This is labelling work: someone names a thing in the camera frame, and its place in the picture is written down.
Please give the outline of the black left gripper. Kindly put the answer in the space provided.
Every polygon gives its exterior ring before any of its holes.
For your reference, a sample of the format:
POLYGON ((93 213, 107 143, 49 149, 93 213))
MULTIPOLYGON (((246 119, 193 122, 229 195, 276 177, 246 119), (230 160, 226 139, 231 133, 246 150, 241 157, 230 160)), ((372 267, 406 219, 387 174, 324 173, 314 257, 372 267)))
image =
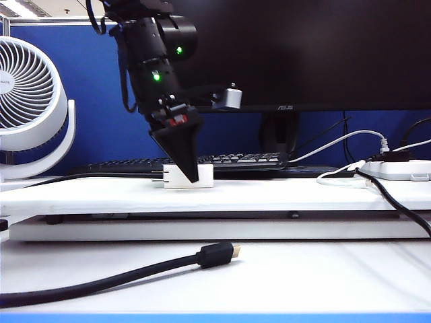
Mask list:
POLYGON ((203 122, 189 101, 174 94, 138 102, 139 112, 150 126, 150 135, 186 178, 199 180, 197 133, 203 122))

